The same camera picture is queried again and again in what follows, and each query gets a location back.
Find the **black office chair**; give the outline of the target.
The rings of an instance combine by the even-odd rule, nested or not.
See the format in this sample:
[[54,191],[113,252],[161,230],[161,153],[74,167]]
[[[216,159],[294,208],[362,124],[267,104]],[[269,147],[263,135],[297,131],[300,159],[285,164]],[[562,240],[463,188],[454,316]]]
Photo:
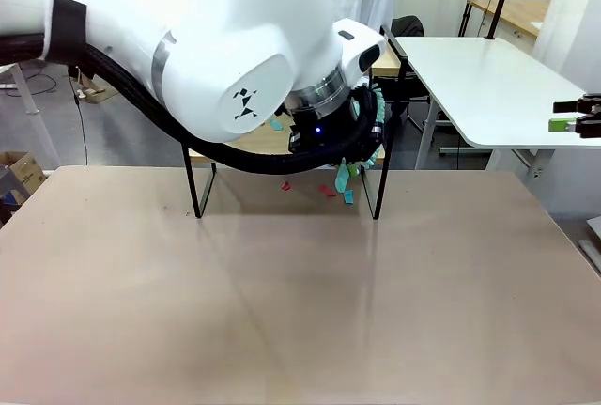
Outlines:
[[[417,16],[409,15],[392,20],[389,27],[395,37],[422,37],[424,26]],[[385,102],[385,141],[388,141],[392,129],[399,130],[401,121],[408,122],[420,134],[424,133],[424,124],[419,124],[409,114],[411,103],[430,105],[430,94],[417,74],[410,66],[404,73],[396,70],[392,73],[374,73],[374,85],[380,89]]]

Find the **light wooden desk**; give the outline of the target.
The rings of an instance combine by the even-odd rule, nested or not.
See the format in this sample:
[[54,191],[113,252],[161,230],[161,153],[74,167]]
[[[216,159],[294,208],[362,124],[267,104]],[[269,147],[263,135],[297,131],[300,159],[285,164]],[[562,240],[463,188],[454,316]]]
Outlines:
[[[485,14],[485,20],[492,21],[496,12],[497,0],[468,0],[467,3],[473,8],[481,10]],[[547,15],[548,0],[506,0],[499,23],[512,28],[521,35],[534,39],[538,38],[540,29]]]

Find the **brown cardboard box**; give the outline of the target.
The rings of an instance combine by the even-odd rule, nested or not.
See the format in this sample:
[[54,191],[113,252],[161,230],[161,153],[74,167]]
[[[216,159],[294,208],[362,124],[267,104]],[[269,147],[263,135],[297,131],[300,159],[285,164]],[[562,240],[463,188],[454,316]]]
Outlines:
[[[0,166],[7,167],[29,195],[32,195],[46,180],[46,176],[32,152],[0,152]],[[12,205],[22,205],[27,199],[15,189],[6,191],[5,194],[0,195],[0,198],[5,203]]]

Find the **teal microfiber duster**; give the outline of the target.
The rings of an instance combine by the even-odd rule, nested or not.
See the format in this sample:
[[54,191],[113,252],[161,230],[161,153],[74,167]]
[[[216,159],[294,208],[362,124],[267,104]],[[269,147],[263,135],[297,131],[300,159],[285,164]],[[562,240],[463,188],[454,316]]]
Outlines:
[[334,187],[336,192],[339,194],[343,194],[347,190],[347,184],[349,180],[352,177],[358,176],[362,167],[364,169],[369,169],[373,167],[376,164],[376,160],[378,159],[379,153],[383,150],[383,132],[386,103],[381,88],[378,84],[371,86],[371,90],[373,92],[373,95],[375,96],[375,101],[377,105],[377,116],[374,126],[374,130],[376,131],[376,146],[374,148],[367,149],[369,157],[365,161],[359,160],[351,162],[349,164],[346,161],[346,159],[343,158],[341,163],[337,165]]

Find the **large white side table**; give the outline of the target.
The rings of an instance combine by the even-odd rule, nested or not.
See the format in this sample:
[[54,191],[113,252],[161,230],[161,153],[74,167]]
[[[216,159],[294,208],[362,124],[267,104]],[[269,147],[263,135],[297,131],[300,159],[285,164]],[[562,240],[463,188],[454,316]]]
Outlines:
[[503,39],[396,38],[392,45],[431,97],[415,167],[425,167],[436,116],[445,113],[473,148],[503,151],[528,168],[527,182],[540,179],[557,150],[601,150],[600,139],[550,132],[556,101],[574,101],[582,90]]

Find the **black frame wooden shelf rack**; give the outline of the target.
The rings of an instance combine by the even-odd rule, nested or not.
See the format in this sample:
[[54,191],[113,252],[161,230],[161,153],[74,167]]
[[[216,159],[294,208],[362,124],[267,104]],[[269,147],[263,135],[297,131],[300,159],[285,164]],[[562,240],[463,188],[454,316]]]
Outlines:
[[[386,43],[388,44],[388,47],[391,48],[391,50],[393,51],[393,58],[395,58],[397,61],[400,62],[400,67],[397,70],[397,79],[396,79],[396,82],[399,83],[402,79],[405,78],[406,73],[407,73],[408,61],[406,59],[406,56],[401,53],[401,48],[400,48],[398,42],[394,39],[393,32],[387,25],[384,24],[380,27],[379,34],[382,35],[386,39]],[[375,200],[372,200],[370,197],[370,192],[368,190],[368,184],[367,184],[366,171],[363,168],[361,168],[361,178],[362,178],[363,188],[367,194],[369,210],[371,212],[372,218],[375,221],[379,219],[381,211],[382,211],[382,207],[383,207],[383,201],[384,201],[384,196],[385,196],[385,191],[386,191],[386,184],[387,184],[387,179],[389,177],[389,171],[390,171],[390,163],[391,163],[392,156],[393,156],[393,144],[394,144],[394,139],[395,139],[395,136],[397,133],[397,128],[398,128],[398,125],[401,120],[401,115],[402,115],[401,108],[402,107],[403,107],[403,103],[400,101],[399,98],[396,98],[395,101],[391,103],[390,123],[388,126],[384,126],[384,129],[387,130],[385,132],[386,138],[385,138],[385,142],[383,144],[385,155],[384,155],[383,166],[382,166],[381,172],[380,172],[377,198]],[[190,190],[190,195],[191,195],[192,204],[193,204],[193,215],[196,219],[201,219],[205,212],[207,203],[208,203],[208,198],[210,196],[213,181],[216,177],[217,166],[216,166],[215,162],[210,162],[209,177],[208,177],[208,180],[206,181],[205,189],[204,189],[202,197],[198,198],[197,188],[196,188],[195,180],[194,180],[194,176],[193,176],[193,166],[192,166],[192,159],[191,159],[190,151],[185,145],[181,145],[181,150],[182,150],[184,166],[185,166],[185,170],[186,170],[186,174],[187,174],[189,190]]]

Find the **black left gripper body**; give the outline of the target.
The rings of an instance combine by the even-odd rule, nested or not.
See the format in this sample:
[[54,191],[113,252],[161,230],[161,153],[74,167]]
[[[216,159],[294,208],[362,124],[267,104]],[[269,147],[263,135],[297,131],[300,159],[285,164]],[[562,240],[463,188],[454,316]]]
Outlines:
[[361,109],[353,98],[347,98],[336,111],[324,117],[313,110],[293,110],[288,105],[285,112],[292,118],[288,151],[297,154],[347,139],[356,130]]

